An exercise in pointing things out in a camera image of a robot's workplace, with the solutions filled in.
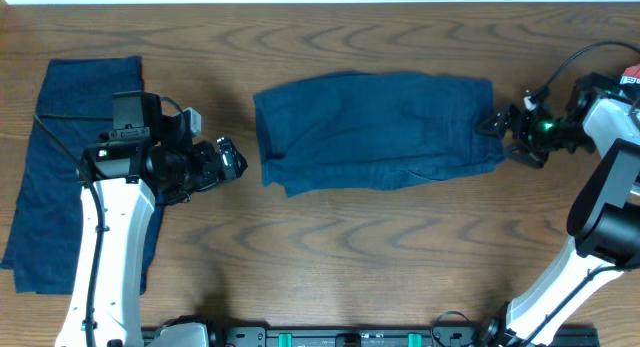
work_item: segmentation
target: green led light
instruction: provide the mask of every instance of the green led light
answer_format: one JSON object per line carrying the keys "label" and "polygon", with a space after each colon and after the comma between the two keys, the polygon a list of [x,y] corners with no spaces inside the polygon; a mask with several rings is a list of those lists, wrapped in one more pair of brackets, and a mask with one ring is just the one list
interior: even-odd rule
{"label": "green led light", "polygon": [[553,126],[555,126],[555,123],[553,122],[542,122],[542,129],[546,132],[550,129],[553,128]]}

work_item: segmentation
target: wood grain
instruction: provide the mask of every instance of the wood grain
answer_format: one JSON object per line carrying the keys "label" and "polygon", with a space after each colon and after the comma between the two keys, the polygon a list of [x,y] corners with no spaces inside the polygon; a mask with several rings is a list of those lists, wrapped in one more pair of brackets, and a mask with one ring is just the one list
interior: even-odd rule
{"label": "wood grain", "polygon": [[[0,249],[19,192],[38,91],[52,58],[141,55],[150,92],[194,106],[204,137],[227,135],[249,160],[241,180],[170,208],[145,325],[194,312],[272,325],[427,324],[446,310],[480,319],[522,293],[563,244],[566,216],[597,164],[554,154],[534,171],[397,192],[337,190],[287,199],[262,187],[252,95],[340,70],[487,77],[496,104],[518,101],[572,52],[602,39],[640,42],[633,4],[18,6],[0,32]],[[637,57],[604,48],[554,86],[619,72]],[[67,296],[15,294],[0,271],[0,345],[51,345]],[[640,339],[638,274],[573,317],[605,346]]]}

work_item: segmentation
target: dark blue towel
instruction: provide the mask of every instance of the dark blue towel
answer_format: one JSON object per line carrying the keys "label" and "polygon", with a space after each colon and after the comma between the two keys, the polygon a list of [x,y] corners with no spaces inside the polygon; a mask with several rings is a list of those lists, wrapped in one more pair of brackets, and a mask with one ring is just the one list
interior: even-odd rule
{"label": "dark blue towel", "polygon": [[262,182],[288,196],[393,190],[491,172],[502,142],[474,132],[493,114],[491,82],[347,72],[254,96]]}
{"label": "dark blue towel", "polygon": [[[140,57],[52,60],[36,112],[63,116],[111,117],[111,95],[143,89]],[[46,119],[43,122],[80,158],[112,122]],[[155,253],[162,207],[151,217],[144,246],[141,292]],[[82,236],[80,185],[73,162],[44,132],[29,137],[22,187],[7,249],[0,267],[14,270],[17,292],[70,294]]]}

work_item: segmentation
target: green connector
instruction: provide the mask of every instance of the green connector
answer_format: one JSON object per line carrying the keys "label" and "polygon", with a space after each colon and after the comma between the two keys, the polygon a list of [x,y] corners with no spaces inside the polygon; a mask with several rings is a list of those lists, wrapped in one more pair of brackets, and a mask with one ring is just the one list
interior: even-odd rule
{"label": "green connector", "polygon": [[419,333],[409,333],[409,347],[422,347],[422,335]]}
{"label": "green connector", "polygon": [[278,335],[278,347],[293,347],[293,336],[291,333],[280,333]]}

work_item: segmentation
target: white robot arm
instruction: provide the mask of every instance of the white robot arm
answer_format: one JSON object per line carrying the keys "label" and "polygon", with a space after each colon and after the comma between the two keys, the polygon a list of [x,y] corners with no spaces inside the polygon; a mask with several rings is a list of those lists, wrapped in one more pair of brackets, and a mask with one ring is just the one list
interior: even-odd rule
{"label": "white robot arm", "polygon": [[[163,116],[161,99],[154,94],[114,95],[114,129],[84,150],[82,163],[75,161],[85,182],[83,233],[71,304],[57,347],[145,346],[140,276],[156,193],[163,194],[166,205],[188,201],[195,192],[239,178],[247,167],[228,138],[217,140],[219,152],[208,141],[193,144],[200,115],[162,100],[179,114]],[[37,116],[35,120],[50,134]],[[206,347],[208,341],[204,325],[185,323],[163,329],[152,345]]]}
{"label": "white robot arm", "polygon": [[493,332],[485,343],[550,345],[593,293],[638,267],[640,208],[627,199],[639,192],[640,111],[632,102],[638,96],[630,100],[624,87],[592,74],[576,83],[566,119],[551,119],[539,100],[527,97],[523,113],[511,106],[488,121],[514,131],[510,157],[529,166],[541,168],[549,151],[580,146],[595,147],[603,159],[571,209],[564,248],[528,291],[489,321]]}

